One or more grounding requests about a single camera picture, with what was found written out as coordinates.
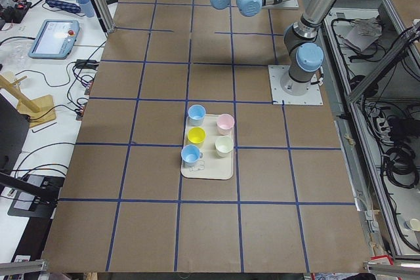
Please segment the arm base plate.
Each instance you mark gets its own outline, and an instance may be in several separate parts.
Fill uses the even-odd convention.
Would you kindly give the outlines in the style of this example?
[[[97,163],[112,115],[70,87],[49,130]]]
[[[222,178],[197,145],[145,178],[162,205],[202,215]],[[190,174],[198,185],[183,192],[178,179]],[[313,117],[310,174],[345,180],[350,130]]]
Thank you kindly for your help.
[[[276,9],[276,10],[298,10],[299,9],[299,2],[298,0],[287,0],[281,3],[275,3],[273,1],[268,2],[264,9]]]
[[[276,105],[323,106],[319,79],[298,83],[289,76],[289,65],[268,66],[272,103]]]

